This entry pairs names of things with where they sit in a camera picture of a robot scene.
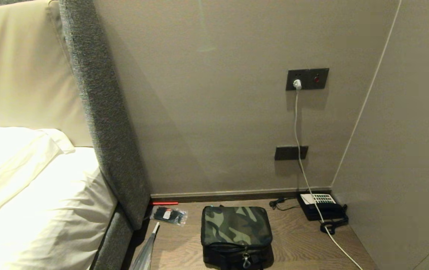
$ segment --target telephone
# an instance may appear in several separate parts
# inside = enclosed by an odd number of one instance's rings
[[[313,194],[310,193],[300,194],[298,196],[298,202],[303,212],[309,221],[321,220],[316,207],[314,206],[314,200],[318,205],[321,215],[324,219],[343,219],[345,218],[346,208],[336,203],[336,201],[329,194]]]

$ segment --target headboard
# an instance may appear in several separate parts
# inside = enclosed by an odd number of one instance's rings
[[[92,145],[141,227],[150,191],[91,0],[0,0],[0,126],[58,128],[76,146]]]

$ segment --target beige leather headboard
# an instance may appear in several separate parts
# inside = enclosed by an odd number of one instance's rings
[[[57,1],[0,6],[0,126],[57,128],[92,146]]]

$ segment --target wall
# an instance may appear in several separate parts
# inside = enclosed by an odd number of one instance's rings
[[[386,40],[392,0],[95,0],[152,196],[304,187],[287,70],[329,67],[300,95],[312,186],[329,187]]]
[[[403,1],[333,193],[383,270],[429,269],[429,4]]]

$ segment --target baseboard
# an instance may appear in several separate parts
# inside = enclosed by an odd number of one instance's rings
[[[151,199],[155,202],[177,201],[177,202],[216,202],[216,201],[241,201],[241,200],[262,200],[281,197],[295,197],[306,189],[297,188],[274,188],[257,190],[235,190],[235,191],[213,191],[213,192],[192,192],[192,193],[156,193],[151,194]],[[331,193],[329,186],[314,186],[312,191],[319,193]]]

